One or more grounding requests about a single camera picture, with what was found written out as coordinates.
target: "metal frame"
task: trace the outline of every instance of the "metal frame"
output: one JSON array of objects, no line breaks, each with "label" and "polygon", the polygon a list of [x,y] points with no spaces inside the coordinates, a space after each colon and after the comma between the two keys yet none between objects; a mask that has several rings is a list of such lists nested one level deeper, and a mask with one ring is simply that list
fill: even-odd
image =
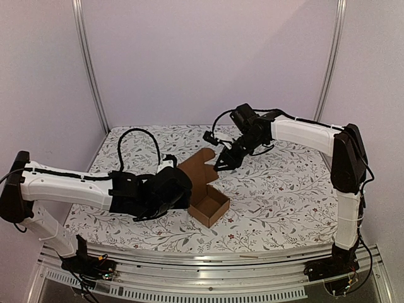
[{"label": "metal frame", "polygon": [[314,120],[320,121],[323,115],[324,106],[326,104],[326,99],[328,91],[330,90],[331,81],[333,78],[333,73],[335,69],[336,57],[338,55],[338,49],[340,48],[340,41],[343,30],[343,22],[345,19],[345,10],[347,7],[347,0],[338,0],[338,5],[336,9],[335,26],[333,33],[333,41],[331,44],[330,56],[328,58],[326,74],[324,77],[323,85],[321,87],[320,98],[318,100],[316,112],[314,114]]},{"label": "metal frame", "polygon": [[[370,249],[382,302],[394,302],[377,246]],[[96,244],[88,244],[88,251],[94,256],[108,253],[118,262],[119,276],[111,282],[98,282],[94,290],[98,294],[136,302],[258,303],[307,297],[304,287],[323,281],[309,282],[302,273],[305,263],[329,256],[331,244],[286,251],[209,255],[118,249]],[[359,272],[369,270],[370,258],[364,247],[358,248],[357,259]],[[57,254],[46,246],[39,257],[39,266],[29,303],[38,302],[44,277],[78,287],[69,273],[61,270]]]},{"label": "metal frame", "polygon": [[98,118],[100,119],[102,130],[105,134],[108,134],[110,131],[110,127],[108,124],[107,115],[105,114],[104,106],[102,105],[97,80],[95,79],[94,67],[91,60],[90,48],[87,40],[83,8],[81,7],[81,0],[73,0],[73,13],[74,19],[76,20],[76,28],[81,48],[81,54],[83,55],[84,66],[87,73],[88,84],[90,85],[90,90],[93,96],[95,109],[97,111]]}]

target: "white wall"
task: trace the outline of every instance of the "white wall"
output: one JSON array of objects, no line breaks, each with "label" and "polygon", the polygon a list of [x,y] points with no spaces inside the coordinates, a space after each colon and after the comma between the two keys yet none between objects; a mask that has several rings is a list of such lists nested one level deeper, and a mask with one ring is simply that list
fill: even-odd
[{"label": "white wall", "polygon": [[356,123],[376,180],[366,186],[363,233],[377,243],[398,302],[404,298],[404,2],[347,4],[323,121]]},{"label": "white wall", "polygon": [[312,117],[337,1],[83,2],[112,126],[211,124],[249,102]]},{"label": "white wall", "polygon": [[[0,1],[0,175],[18,150],[84,170],[103,139],[71,1]],[[52,205],[64,220],[69,206]],[[0,302],[23,302],[41,245],[0,220]]]}]

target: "cardboard flap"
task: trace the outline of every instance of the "cardboard flap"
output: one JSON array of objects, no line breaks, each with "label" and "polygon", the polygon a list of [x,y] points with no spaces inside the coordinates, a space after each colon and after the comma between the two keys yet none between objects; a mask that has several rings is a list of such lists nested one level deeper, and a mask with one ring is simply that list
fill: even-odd
[{"label": "cardboard flap", "polygon": [[190,156],[178,168],[187,174],[191,179],[193,188],[191,204],[198,204],[208,193],[206,183],[219,178],[212,165],[205,164],[206,161],[215,158],[215,152],[211,148],[202,148],[194,155]]},{"label": "cardboard flap", "polygon": [[213,166],[213,165],[205,164],[205,184],[210,183],[219,178],[217,171],[215,171],[215,169],[213,169],[214,167],[215,166]]}]

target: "floral tablecloth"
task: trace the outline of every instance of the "floral tablecloth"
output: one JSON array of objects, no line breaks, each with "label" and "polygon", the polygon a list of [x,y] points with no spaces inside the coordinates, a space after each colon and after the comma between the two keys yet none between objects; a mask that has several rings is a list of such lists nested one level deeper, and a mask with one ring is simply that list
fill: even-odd
[{"label": "floral tablecloth", "polygon": [[[117,141],[129,128],[114,128],[99,151],[91,172],[119,166]],[[210,126],[147,126],[162,153],[179,163],[202,147]],[[239,136],[234,126],[218,131]],[[131,133],[123,141],[125,170],[156,172],[157,155],[149,137]],[[241,168],[220,172],[212,185],[230,197],[230,210],[210,229],[187,211],[134,223],[129,215],[73,205],[65,227],[97,244],[186,253],[248,252],[286,249],[331,242],[336,231],[336,195],[323,159],[317,151],[289,142],[275,142],[269,153],[246,157]]]}]

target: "open cardboard box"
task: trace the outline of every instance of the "open cardboard box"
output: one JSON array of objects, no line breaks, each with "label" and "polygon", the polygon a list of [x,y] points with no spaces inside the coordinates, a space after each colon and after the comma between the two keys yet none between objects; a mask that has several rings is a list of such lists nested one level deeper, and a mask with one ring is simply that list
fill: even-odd
[{"label": "open cardboard box", "polygon": [[215,158],[210,148],[202,148],[178,165],[191,179],[193,188],[188,213],[206,227],[211,227],[230,207],[230,199],[207,185],[219,178],[213,165],[205,162]]}]

